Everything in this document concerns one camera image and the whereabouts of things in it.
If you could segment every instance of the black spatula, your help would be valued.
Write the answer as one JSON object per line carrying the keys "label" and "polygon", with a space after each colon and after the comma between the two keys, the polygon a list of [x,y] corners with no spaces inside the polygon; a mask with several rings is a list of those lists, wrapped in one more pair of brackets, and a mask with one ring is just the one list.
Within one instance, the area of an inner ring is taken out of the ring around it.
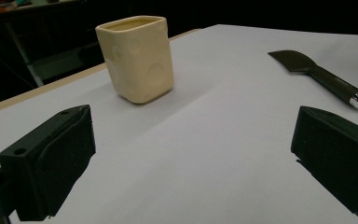
{"label": "black spatula", "polygon": [[358,89],[317,65],[308,56],[289,49],[273,51],[268,54],[280,62],[289,72],[308,74],[346,104],[358,108]]}

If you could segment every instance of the table surface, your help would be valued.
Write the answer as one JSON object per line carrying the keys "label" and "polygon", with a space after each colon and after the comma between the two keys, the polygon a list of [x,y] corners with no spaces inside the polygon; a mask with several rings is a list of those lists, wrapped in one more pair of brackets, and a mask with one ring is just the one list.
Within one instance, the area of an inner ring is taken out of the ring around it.
{"label": "table surface", "polygon": [[100,65],[0,105],[0,151],[91,107],[97,153],[44,223],[358,223],[290,152],[302,105],[356,124],[358,110],[268,55],[300,51],[358,87],[358,35],[218,24],[171,48],[174,87],[149,104],[119,97]]}

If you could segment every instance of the spatula blade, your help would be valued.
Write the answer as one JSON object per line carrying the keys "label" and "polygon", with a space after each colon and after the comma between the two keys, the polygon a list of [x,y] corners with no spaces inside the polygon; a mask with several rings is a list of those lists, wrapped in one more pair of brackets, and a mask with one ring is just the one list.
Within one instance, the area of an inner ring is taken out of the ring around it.
{"label": "spatula blade", "polygon": [[280,62],[289,72],[308,72],[316,63],[308,56],[290,49],[268,53]]}

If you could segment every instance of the cup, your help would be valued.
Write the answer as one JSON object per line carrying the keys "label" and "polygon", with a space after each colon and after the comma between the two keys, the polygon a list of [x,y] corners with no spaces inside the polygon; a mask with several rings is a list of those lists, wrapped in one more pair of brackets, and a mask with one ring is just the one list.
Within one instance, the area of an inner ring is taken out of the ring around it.
{"label": "cup", "polygon": [[171,47],[164,17],[135,16],[95,28],[116,92],[147,103],[173,87]]}

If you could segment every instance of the dark background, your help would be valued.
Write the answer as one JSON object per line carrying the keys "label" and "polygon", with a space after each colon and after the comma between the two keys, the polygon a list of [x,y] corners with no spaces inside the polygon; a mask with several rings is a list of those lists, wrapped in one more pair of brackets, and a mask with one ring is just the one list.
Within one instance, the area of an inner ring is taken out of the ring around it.
{"label": "dark background", "polygon": [[81,0],[15,10],[0,14],[0,101],[37,88],[8,22],[30,61],[82,47],[78,57],[84,66],[49,83],[103,63],[95,26],[136,15],[165,17],[169,37],[215,24],[358,35],[358,0]]}

